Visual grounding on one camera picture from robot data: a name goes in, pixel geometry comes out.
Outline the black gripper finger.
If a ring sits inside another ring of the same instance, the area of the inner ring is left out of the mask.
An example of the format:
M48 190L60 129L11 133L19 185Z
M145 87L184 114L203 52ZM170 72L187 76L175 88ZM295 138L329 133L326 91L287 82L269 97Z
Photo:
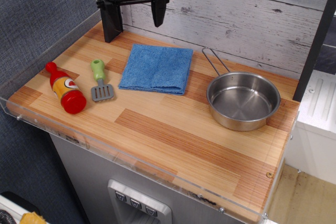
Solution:
M105 3L101 15L104 30L122 31L122 16L118 5Z
M151 10L155 27L160 27L163 24L167 0L152 0Z

